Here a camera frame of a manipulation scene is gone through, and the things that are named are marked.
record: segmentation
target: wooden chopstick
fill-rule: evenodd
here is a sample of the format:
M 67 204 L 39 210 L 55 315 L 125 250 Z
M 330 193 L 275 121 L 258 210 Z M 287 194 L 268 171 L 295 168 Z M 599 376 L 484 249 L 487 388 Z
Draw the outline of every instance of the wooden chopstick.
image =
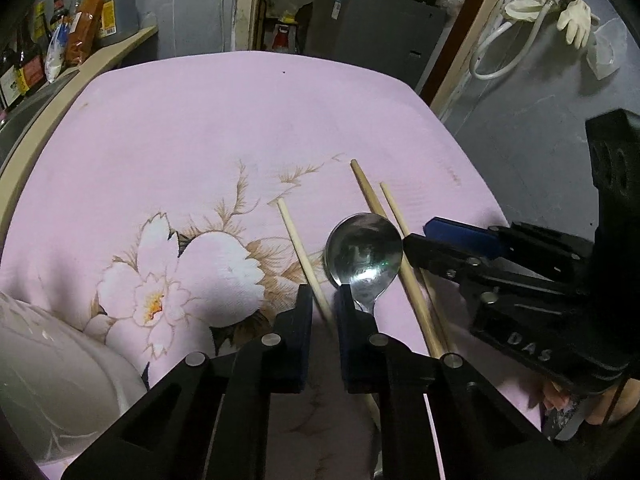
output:
M 322 315 L 324 322 L 329 327 L 332 336 L 338 340 L 338 330 L 334 319 L 334 313 L 331 311 L 331 307 L 329 306 L 329 302 L 327 301 L 322 288 L 320 288 L 320 282 L 318 282 L 314 268 L 309 261 L 309 257 L 306 255 L 305 248 L 302 245 L 302 240 L 298 235 L 298 230 L 291 219 L 289 209 L 287 208 L 283 198 L 278 199 L 278 209 L 280 210 L 280 214 L 284 220 L 284 225 L 289 233 L 289 238 L 291 238 L 291 243 L 296 251 L 298 260 L 300 261 L 300 266 L 302 266 L 302 270 L 305 273 L 306 281 L 311 286 L 311 290 L 316 297 L 316 303 L 320 309 L 320 314 Z M 380 409 L 378 408 L 376 401 L 373 399 L 371 394 L 368 394 L 364 396 L 364 402 L 367 405 L 367 409 L 369 410 L 373 422 L 378 429 L 380 429 Z
M 386 213 L 385 210 L 382 209 L 380 200 L 378 200 L 376 193 L 373 191 L 371 184 L 367 180 L 367 177 L 355 158 L 351 161 L 351 169 L 356 176 L 360 189 L 362 190 L 362 194 L 367 200 L 367 204 L 369 204 L 371 212 L 386 218 Z M 422 295 L 420 285 L 414 275 L 414 270 L 412 266 L 409 265 L 409 261 L 406 259 L 404 254 L 402 255 L 402 263 L 400 264 L 400 280 L 404 285 L 404 290 L 409 297 L 409 303 L 411 304 L 415 317 L 418 320 L 418 325 L 420 326 L 422 337 L 424 338 L 424 342 L 429 350 L 429 355 L 439 359 L 446 353 L 446 350 L 443 343 L 438 338 L 438 334 L 436 333 L 436 329 L 433 325 L 433 320 L 431 319 L 429 307 Z
M 400 211 L 400 207 L 398 206 L 398 202 L 391 193 L 389 186 L 384 182 L 380 182 L 380 187 L 382 188 L 382 193 L 386 197 L 386 201 L 391 208 L 391 211 L 394 213 L 396 217 L 396 221 L 400 226 L 400 232 L 402 236 L 408 236 L 411 234 L 409 226 L 404 220 L 404 216 Z M 431 282 L 431 275 L 424 269 L 420 269 L 420 274 L 422 275 L 422 279 L 424 281 L 424 286 L 427 289 L 427 295 L 431 301 L 431 305 L 433 306 L 433 311 L 435 316 L 433 317 L 433 324 L 436 327 L 438 332 L 438 336 L 440 337 L 440 341 L 442 341 L 444 349 L 446 352 L 451 352 L 454 349 L 451 334 L 449 331 L 449 325 L 447 323 L 447 318 L 444 316 L 442 309 L 440 308 L 440 303 L 438 302 L 438 297 L 436 294 L 436 290 L 433 288 L 433 283 Z

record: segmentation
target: pink tablecloth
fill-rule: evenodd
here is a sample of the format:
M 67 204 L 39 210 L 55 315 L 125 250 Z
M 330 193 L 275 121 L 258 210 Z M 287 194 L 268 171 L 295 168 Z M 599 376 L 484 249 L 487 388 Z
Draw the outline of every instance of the pink tablecloth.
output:
M 20 197 L 0 287 L 116 349 L 153 385 L 188 352 L 231 352 L 292 305 L 303 275 L 277 197 L 333 293 L 326 238 L 368 210 L 351 158 L 389 184 L 415 232 L 433 216 L 505 221 L 404 83 L 299 56 L 183 57 L 107 73 L 76 100 Z M 461 353 L 539 424 L 531 376 L 472 338 L 456 289 L 438 286 Z M 426 352 L 398 280 L 375 315 Z M 372 423 L 343 392 L 336 355 L 316 327 L 308 388 L 271 404 L 267 478 L 368 478 Z

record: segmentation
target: metal spoon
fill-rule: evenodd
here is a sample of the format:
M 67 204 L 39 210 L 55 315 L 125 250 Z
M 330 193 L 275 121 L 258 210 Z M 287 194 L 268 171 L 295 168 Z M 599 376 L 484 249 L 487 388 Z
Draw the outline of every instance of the metal spoon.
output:
M 324 247 L 324 266 L 334 285 L 351 285 L 353 299 L 369 314 L 401 262 L 400 233 L 373 213 L 358 213 L 340 222 Z

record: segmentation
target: orange plastic package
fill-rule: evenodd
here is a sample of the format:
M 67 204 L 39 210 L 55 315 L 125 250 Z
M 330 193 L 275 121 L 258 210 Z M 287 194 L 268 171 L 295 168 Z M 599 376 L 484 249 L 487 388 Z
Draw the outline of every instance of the orange plastic package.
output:
M 84 63 L 91 55 L 103 5 L 104 0 L 82 0 L 78 12 L 71 18 L 65 55 L 68 65 Z

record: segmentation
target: white hose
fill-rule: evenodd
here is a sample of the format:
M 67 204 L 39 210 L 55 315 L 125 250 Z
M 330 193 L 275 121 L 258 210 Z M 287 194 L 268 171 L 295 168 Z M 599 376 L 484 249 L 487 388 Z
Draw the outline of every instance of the white hose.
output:
M 471 55 L 471 60 L 469 60 L 469 72 L 471 72 L 471 75 L 476 79 L 488 80 L 488 79 L 495 79 L 497 77 L 501 77 L 507 74 L 508 72 L 510 72 L 511 70 L 513 70 L 516 67 L 516 65 L 519 62 L 521 62 L 522 59 L 527 55 L 527 52 L 531 48 L 531 45 L 533 44 L 534 40 L 536 39 L 536 36 L 538 35 L 538 31 L 542 26 L 542 22 L 545 19 L 545 16 L 551 10 L 553 5 L 556 3 L 557 2 L 555 0 L 547 0 L 545 2 L 542 9 L 540 9 L 540 13 L 538 14 L 538 17 L 536 18 L 536 21 L 533 24 L 533 28 L 531 29 L 531 32 L 529 33 L 529 38 L 527 39 L 527 43 L 524 44 L 524 46 L 522 47 L 518 55 L 514 57 L 508 65 L 503 66 L 500 70 L 497 70 L 496 72 L 492 72 L 489 74 L 479 74 L 478 72 L 476 72 L 476 69 L 478 68 L 478 64 L 480 63 L 480 59 L 481 59 L 480 55 L 484 53 L 484 51 L 489 47 L 489 45 L 491 45 L 499 36 L 505 33 L 505 31 L 509 30 L 513 26 L 514 22 L 504 22 L 500 27 L 498 27 L 498 29 L 495 32 L 492 32 L 478 46 L 478 48 L 474 50 L 473 54 Z

